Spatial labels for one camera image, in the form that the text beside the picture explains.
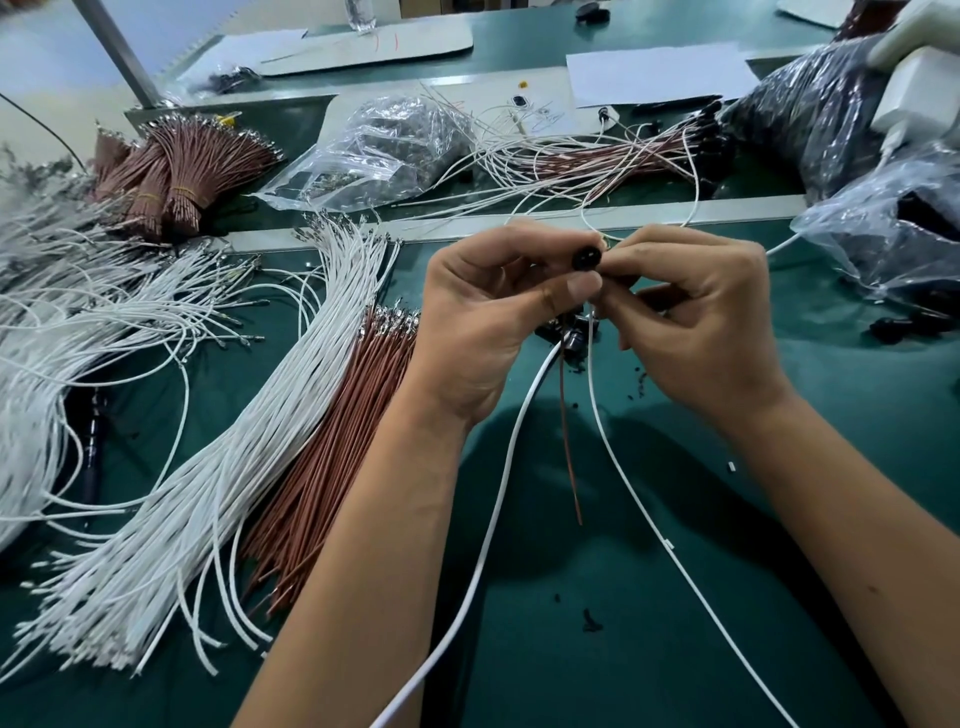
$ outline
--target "green table surface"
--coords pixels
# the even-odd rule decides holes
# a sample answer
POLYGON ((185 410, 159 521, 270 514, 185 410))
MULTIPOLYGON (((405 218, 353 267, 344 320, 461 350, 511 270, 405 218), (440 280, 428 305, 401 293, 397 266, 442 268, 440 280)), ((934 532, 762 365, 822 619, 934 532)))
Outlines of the green table surface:
MULTIPOLYGON (((766 0, 618 3, 614 22, 589 32, 573 29, 570 8, 482 13, 470 20, 473 53, 422 62, 416 75, 551 65, 562 63, 565 52, 597 48, 716 39, 749 39, 754 47, 771 47, 824 36, 772 15, 772 3, 766 0), (444 64, 457 70, 442 73, 438 69, 444 64)), ((403 66, 370 70, 371 77, 364 80, 404 72, 403 66)), ((342 73, 355 74, 355 81, 365 72, 342 73)), ((294 153, 316 138, 325 103, 322 98, 249 105, 244 123, 275 130, 294 153)), ((740 173, 734 182, 750 188, 737 196, 796 191, 790 180, 762 165, 740 173), (771 187, 778 192, 766 191, 771 187)), ((651 187, 644 194, 653 199, 642 201, 662 201, 664 189, 668 187, 651 187)), ((689 198, 686 186, 674 189, 669 199, 689 198)), ((259 208, 244 210, 244 203, 243 198, 227 201, 214 215, 214 227, 250 230, 298 222, 296 216, 271 218, 259 208)), ((768 247, 789 234, 786 221, 704 229, 768 247)), ((400 297, 416 307, 426 261, 440 245, 405 247, 384 300, 400 297)), ((268 262, 296 270, 315 255, 270 254, 268 262)), ((960 529, 955 488, 960 472, 955 446, 960 341, 947 337, 876 346, 861 332, 890 311, 840 285, 821 254, 800 244, 779 256, 772 268, 774 324, 791 379, 907 493, 960 529)), ((267 341, 249 350, 204 346, 191 358, 191 411, 175 465, 233 421, 296 338, 294 310, 281 297, 266 307, 240 310, 245 331, 264 333, 267 341)), ((539 339, 525 343, 496 411, 468 440, 444 555, 435 638, 462 599, 516 411, 548 351, 539 339)), ((117 373, 143 371, 158 356, 139 354, 117 373)), ((606 323, 595 366, 602 416, 627 474, 786 709, 802 726, 902 725, 823 584, 772 517, 756 485, 742 468, 728 472, 732 454, 723 442, 651 383, 640 395, 636 359, 616 350, 606 323)), ((569 411, 570 434, 584 512, 584 525, 577 525, 557 385, 555 366, 520 434, 486 576, 467 623, 428 679, 423 725, 780 725, 619 481, 589 415, 586 378, 571 373, 567 401, 577 407, 569 411), (583 631, 585 609, 603 624, 602 631, 583 631)), ((168 368, 148 382, 111 392, 104 502, 136 497, 149 488, 174 437, 181 388, 180 374, 168 368)), ((92 528, 106 531, 109 522, 95 522, 92 528)), ((35 526, 4 554, 0 653, 11 647, 12 626, 36 608, 36 600, 18 584, 36 579, 29 564, 51 543, 58 542, 35 526)), ((212 654, 217 677, 203 671, 189 631, 175 620, 141 677, 83 666, 58 671, 59 661, 52 657, 35 660, 0 687, 0 725, 227 726, 260 658, 230 637, 217 601, 208 587, 204 629, 229 641, 212 654)), ((274 622, 268 629, 278 627, 274 622)))

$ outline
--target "left hand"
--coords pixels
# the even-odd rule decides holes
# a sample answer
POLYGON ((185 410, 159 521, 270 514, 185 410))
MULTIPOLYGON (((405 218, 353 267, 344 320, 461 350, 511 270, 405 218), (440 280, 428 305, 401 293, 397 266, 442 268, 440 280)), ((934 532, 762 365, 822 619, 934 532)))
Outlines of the left hand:
POLYGON ((404 386, 471 427, 493 412, 520 345, 534 329, 600 291, 573 253, 606 250, 597 232, 516 220, 430 258, 417 345, 404 386))

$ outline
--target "white paper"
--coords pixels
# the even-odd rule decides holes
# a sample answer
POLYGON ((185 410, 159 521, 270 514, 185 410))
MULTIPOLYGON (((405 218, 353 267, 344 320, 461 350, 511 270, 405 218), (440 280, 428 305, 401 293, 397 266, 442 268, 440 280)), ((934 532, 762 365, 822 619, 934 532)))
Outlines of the white paper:
POLYGON ((178 83, 185 87, 202 85, 210 76, 228 73, 236 66, 256 68, 262 61, 294 47, 305 34, 305 28, 297 28, 223 36, 180 74, 178 83))
POLYGON ((566 68, 578 109, 712 94, 738 99, 758 83, 735 43, 576 53, 566 68))

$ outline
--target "metal pole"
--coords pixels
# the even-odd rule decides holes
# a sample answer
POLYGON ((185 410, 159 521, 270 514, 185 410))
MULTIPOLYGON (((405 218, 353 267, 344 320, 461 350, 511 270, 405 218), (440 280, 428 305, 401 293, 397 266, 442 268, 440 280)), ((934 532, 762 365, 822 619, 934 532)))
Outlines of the metal pole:
POLYGON ((156 86, 140 64, 140 60, 133 54, 127 39, 123 37, 103 3, 100 0, 73 0, 73 4, 77 6, 80 15, 90 26, 93 35, 104 46, 104 50, 133 91, 140 106, 144 109, 155 109, 160 101, 156 86))

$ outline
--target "black plastic part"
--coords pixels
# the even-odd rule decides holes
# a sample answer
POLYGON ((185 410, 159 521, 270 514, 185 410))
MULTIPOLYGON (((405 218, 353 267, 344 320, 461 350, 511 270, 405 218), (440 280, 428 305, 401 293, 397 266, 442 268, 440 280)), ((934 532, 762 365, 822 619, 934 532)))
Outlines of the black plastic part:
POLYGON ((884 317, 870 324, 870 333, 881 344, 899 344, 913 331, 910 319, 891 319, 884 317))
POLYGON ((921 336, 939 336, 957 328, 955 319, 932 311, 912 311, 910 321, 913 322, 913 330, 921 336))
POLYGON ((594 248, 592 245, 585 245, 573 254, 570 267, 575 271, 592 271, 600 264, 602 255, 599 248, 594 248))
POLYGON ((597 25, 610 20, 610 11, 601 8, 599 3, 586 3, 577 8, 577 22, 597 25))

